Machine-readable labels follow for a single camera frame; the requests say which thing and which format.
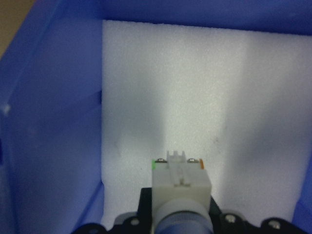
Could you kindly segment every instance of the blue plastic bin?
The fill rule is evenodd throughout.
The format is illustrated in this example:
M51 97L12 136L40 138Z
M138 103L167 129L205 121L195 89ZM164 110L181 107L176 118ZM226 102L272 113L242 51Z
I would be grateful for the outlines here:
M103 19L312 35L308 0L38 0L0 61L13 233L100 222ZM312 233L310 191L312 163L293 218Z

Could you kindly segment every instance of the beige surface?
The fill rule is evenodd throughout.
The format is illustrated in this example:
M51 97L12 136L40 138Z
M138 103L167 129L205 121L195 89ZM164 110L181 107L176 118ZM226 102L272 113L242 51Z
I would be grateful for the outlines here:
M35 0L0 0L0 58Z

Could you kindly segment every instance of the metal screw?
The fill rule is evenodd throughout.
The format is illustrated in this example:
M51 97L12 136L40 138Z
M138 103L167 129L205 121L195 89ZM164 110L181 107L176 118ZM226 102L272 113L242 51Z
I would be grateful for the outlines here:
M130 223L131 223L132 226L136 226L136 225L139 225L140 221L137 218L134 218L134 219L131 220Z
M225 220L228 221L229 223L235 223L236 222L236 217L232 214L227 214L225 216Z
M195 162L199 162L199 161L197 159L195 159L195 158L189 158L187 160L187 162L195 163Z
M89 234L98 234L98 229L91 229Z
M269 226L274 229L281 229L281 224L277 220L271 220Z
M159 159L157 159L155 162L167 162L167 161L164 160L163 158L159 158Z

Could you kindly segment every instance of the white foam sheet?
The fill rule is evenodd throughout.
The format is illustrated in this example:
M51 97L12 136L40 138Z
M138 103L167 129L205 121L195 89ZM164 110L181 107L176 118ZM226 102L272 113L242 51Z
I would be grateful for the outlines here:
M204 160L222 209L291 220L311 88L311 37L104 21L103 224L137 210L167 150Z

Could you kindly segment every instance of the orange marking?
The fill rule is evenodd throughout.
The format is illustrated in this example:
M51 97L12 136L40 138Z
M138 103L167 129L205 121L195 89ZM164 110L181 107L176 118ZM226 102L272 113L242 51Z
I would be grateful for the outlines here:
M201 169L205 169L203 160L200 159L199 162L200 162L200 168Z

